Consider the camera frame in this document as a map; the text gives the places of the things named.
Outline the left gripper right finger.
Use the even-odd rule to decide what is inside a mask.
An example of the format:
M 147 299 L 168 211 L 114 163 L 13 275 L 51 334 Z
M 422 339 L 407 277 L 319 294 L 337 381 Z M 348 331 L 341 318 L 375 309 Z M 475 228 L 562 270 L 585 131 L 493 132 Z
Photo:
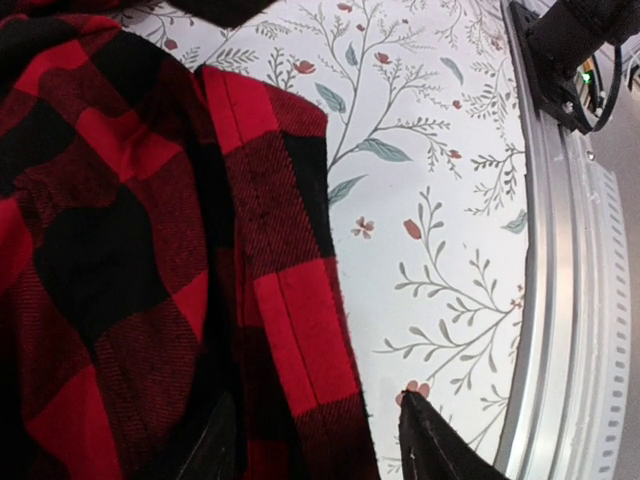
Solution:
M 399 445 L 404 480 L 506 480 L 419 392 L 402 392 Z

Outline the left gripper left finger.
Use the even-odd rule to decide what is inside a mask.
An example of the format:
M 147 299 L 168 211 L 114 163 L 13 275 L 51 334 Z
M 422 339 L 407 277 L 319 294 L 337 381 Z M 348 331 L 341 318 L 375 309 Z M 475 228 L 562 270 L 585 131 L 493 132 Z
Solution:
M 189 420 L 173 443 L 172 478 L 232 479 L 235 470 L 235 408 L 221 394 Z

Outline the red black plaid shirt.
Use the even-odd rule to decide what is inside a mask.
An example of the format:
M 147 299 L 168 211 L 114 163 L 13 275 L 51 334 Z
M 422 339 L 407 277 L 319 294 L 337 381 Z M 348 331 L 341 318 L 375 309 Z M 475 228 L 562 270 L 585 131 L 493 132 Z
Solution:
M 130 33 L 1 5 L 1 475 L 173 479 L 228 393 L 232 479 L 375 479 L 327 119 Z

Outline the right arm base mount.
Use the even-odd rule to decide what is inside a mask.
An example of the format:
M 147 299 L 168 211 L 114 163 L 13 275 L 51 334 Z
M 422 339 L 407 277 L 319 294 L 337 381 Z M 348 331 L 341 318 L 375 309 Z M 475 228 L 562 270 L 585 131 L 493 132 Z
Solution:
M 541 14 L 503 6 L 533 107 L 583 135 L 608 123 L 623 80 L 622 45 L 639 32 L 637 1 L 557 1 Z

